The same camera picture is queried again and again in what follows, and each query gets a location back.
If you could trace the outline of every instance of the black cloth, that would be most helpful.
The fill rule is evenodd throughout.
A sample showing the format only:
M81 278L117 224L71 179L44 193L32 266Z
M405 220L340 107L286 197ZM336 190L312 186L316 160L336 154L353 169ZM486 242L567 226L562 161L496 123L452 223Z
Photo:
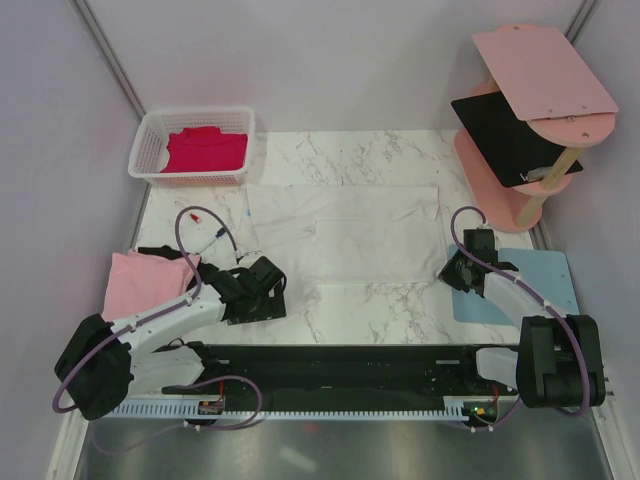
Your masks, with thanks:
M169 245L163 245L162 247L138 247L138 253L143 255L155 255L156 257L166 258L167 260L177 260L178 258L182 258L182 254L178 250L171 248ZM202 283L210 283L209 277L220 271L220 269L215 265L203 262L198 264L197 270L200 274L200 278L202 278ZM187 290L194 288L196 283L195 277L192 278Z

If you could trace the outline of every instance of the folded pink towel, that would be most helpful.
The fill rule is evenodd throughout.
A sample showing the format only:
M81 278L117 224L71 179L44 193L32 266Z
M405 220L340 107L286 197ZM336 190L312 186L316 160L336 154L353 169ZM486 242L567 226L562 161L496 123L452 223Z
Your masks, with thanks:
M200 262L198 255L189 258L196 266ZM133 250L114 253L102 318L112 322L162 305L186 292L192 278L184 258L167 260Z

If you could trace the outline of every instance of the gray floor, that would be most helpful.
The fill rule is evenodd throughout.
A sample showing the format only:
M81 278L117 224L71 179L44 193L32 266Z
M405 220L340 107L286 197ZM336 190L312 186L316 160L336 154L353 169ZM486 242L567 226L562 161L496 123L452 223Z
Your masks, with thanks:
M117 449L170 423L102 420L91 428ZM612 478L590 415L526 408L490 434L427 422L267 421L236 432L180 429L119 457L88 443L76 480Z

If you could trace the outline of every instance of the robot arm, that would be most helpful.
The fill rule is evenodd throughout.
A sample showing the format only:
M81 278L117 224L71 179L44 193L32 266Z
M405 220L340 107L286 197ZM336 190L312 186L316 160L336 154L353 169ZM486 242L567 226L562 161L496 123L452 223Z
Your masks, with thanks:
M105 322L99 314L84 319L56 363L61 381L100 342L133 327L100 350L69 383L67 391L83 416L95 420L112 411L127 396L172 385L192 384L204 365L186 345L170 343L200 327L222 320L249 323L286 316L285 276L266 257L249 269L219 271L204 281L198 296L193 292L144 313ZM135 328L136 323L167 307L188 300L187 305Z
M467 251L503 271L518 269L498 260L493 230L464 231ZM513 281L457 251L440 272L440 280L456 290L472 290L494 303L520 330L517 351L482 348L476 353L478 375L515 388L523 403L535 407L572 407L582 401L582 381L575 352L558 322ZM606 391L598 327L588 315L564 316L576 335L587 365L590 406L601 405Z

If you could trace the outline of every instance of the white wall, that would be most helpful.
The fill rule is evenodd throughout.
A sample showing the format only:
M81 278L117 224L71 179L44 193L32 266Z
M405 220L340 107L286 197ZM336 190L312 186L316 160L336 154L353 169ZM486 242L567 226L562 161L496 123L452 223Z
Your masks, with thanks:
M458 127L471 34L564 29L579 0L88 0L147 110L245 104L261 129Z
M101 308L142 185L137 119L65 0L0 6L0 478L43 478L53 366Z
M587 150L585 170L545 204L581 310L600 327L605 363L640 453L640 2L605 0L577 49L620 106L611 137Z

